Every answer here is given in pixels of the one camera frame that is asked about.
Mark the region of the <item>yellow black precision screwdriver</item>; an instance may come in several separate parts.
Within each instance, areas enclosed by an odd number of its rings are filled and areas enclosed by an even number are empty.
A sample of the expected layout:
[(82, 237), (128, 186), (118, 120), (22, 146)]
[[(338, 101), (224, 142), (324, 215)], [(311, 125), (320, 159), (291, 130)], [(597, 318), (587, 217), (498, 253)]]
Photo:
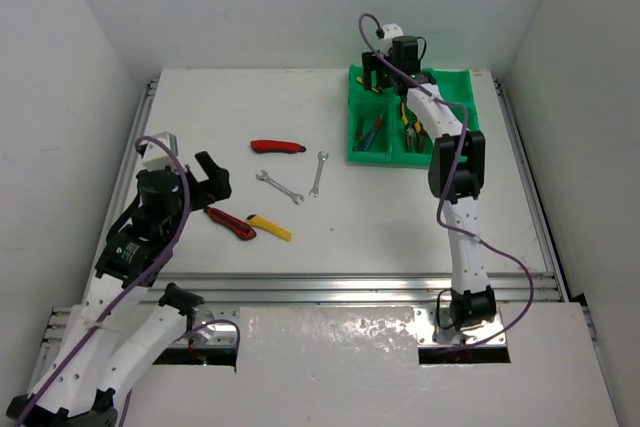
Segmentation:
[(371, 85), (367, 84), (361, 76), (356, 77), (356, 82), (360, 84), (367, 91), (374, 92), (377, 95), (381, 95), (383, 93), (383, 91), (377, 86), (373, 84)]

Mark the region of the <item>blue screwdriver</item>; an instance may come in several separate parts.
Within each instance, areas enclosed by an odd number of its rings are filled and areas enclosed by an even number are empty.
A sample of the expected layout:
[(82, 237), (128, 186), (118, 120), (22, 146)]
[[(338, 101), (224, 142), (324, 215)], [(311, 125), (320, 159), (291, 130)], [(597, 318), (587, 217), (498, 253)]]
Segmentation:
[(385, 106), (383, 108), (383, 110), (380, 112), (379, 116), (377, 117), (377, 120), (375, 121), (375, 123), (374, 123), (374, 125), (372, 127), (372, 130), (371, 130), (371, 132), (369, 134), (369, 137), (368, 137), (368, 140), (367, 140), (367, 143), (366, 143), (366, 150), (370, 150), (371, 146), (374, 144), (375, 139), (376, 139), (376, 137), (377, 137), (382, 125), (384, 124), (384, 119), (385, 119), (385, 116), (387, 115), (388, 110), (389, 110), (389, 106)]
[(356, 122), (356, 131), (355, 131), (355, 142), (356, 145), (361, 141), (362, 139), (362, 134), (363, 134), (363, 128), (364, 128), (364, 122), (365, 122), (365, 118), (363, 116), (359, 116)]
[(359, 152), (367, 152), (371, 149), (377, 133), (375, 131), (369, 132), (364, 136), (356, 145), (356, 150)]

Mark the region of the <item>yellow pliers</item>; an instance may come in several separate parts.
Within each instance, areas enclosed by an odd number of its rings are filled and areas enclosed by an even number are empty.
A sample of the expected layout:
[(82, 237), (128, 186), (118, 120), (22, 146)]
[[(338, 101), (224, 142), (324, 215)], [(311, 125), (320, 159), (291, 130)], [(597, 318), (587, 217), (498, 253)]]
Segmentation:
[(407, 109), (406, 104), (400, 104), (401, 121), (405, 131), (405, 149), (407, 153), (412, 153), (415, 143), (415, 130), (412, 123), (412, 114)]
[(425, 144), (426, 144), (426, 130), (422, 124), (422, 122), (417, 118), (414, 117), (414, 131), (416, 134), (416, 152), (418, 154), (423, 154), (425, 151)]

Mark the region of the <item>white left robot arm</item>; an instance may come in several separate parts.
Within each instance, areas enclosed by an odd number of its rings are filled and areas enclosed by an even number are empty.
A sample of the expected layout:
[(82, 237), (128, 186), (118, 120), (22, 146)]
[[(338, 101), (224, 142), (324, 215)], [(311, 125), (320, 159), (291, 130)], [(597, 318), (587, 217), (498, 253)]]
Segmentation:
[(106, 235), (95, 276), (49, 371), (6, 411), (19, 426), (114, 426), (133, 385), (184, 336), (204, 300), (171, 283), (147, 319), (118, 341), (168, 263), (188, 216), (231, 195), (229, 172), (196, 154), (203, 181), (170, 155), (136, 175), (136, 194)]

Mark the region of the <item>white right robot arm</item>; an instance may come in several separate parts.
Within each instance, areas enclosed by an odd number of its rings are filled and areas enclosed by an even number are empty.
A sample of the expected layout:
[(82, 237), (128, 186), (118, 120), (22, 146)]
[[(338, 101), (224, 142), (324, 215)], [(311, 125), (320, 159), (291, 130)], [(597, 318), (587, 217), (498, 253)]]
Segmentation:
[(448, 231), (452, 284), (449, 317), (458, 331), (496, 315), (477, 234), (477, 201), (484, 185), (485, 137), (468, 128), (469, 111), (444, 100), (432, 74), (421, 70), (419, 40), (393, 24), (376, 30), (381, 48), (362, 55), (364, 86), (391, 88), (432, 142), (430, 192), (438, 199), (436, 219)]

